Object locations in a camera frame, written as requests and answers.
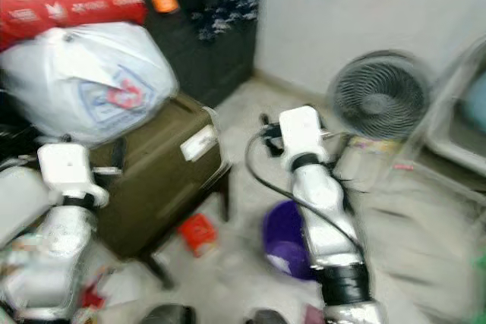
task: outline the white label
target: white label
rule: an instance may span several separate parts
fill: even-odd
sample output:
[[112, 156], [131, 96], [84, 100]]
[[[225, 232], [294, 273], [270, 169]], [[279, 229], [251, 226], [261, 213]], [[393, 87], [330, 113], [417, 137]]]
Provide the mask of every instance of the white label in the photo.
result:
[[123, 5], [143, 4], [143, 0], [113, 0], [113, 4], [119, 7]]
[[39, 19], [32, 9], [17, 9], [16, 11], [9, 11], [9, 14], [15, 20], [21, 22], [33, 22]]
[[217, 140], [213, 126], [207, 125], [181, 145], [185, 160], [196, 162], [217, 143]]
[[75, 3], [73, 4], [71, 10], [74, 13], [86, 13], [87, 11], [102, 11], [108, 8], [108, 3], [104, 0], [96, 0], [94, 2], [88, 3]]

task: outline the purple bucket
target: purple bucket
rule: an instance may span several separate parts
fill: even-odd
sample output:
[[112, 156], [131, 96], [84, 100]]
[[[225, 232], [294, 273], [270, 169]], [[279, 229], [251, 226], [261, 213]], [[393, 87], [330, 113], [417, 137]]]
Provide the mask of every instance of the purple bucket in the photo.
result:
[[301, 280], [313, 280], [301, 228], [297, 205], [292, 200], [277, 204], [264, 218], [264, 249], [279, 271]]

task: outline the orange padlock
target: orange padlock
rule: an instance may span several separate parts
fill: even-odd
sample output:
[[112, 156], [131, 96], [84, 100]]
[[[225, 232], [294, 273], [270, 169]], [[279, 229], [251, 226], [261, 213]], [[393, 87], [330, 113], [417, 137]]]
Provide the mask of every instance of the orange padlock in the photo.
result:
[[179, 10], [177, 0], [152, 0], [152, 3], [159, 13], [174, 13]]

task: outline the olive green suitcase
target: olive green suitcase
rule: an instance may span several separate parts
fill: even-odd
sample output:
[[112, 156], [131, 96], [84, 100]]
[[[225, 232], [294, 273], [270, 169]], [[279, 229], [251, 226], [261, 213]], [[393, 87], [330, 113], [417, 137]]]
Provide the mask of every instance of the olive green suitcase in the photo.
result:
[[[99, 236], [120, 258], [146, 249], [223, 168], [211, 112], [179, 94], [125, 135], [123, 175], [110, 186], [98, 224]], [[113, 143], [96, 148], [91, 162], [110, 165], [112, 149]]]

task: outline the printed logo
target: printed logo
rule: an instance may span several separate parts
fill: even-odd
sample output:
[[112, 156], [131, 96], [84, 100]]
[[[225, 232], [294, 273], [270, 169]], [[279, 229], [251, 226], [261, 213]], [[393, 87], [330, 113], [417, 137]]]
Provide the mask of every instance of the printed logo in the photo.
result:
[[95, 2], [88, 3], [75, 3], [73, 4], [71, 10], [74, 13], [86, 13], [87, 11], [101, 11], [107, 9], [108, 4], [104, 0], [97, 0]]
[[87, 80], [82, 80], [77, 87], [85, 111], [96, 128], [118, 133], [145, 118], [158, 99], [151, 85], [121, 65], [112, 80], [118, 87]]
[[8, 13], [12, 18], [20, 22], [33, 22], [39, 19], [32, 9], [17, 9]]
[[132, 5], [132, 4], [143, 4], [143, 0], [113, 0], [113, 4], [117, 6]]
[[45, 4], [49, 18], [55, 20], [64, 20], [67, 17], [66, 10], [58, 2], [54, 5]]

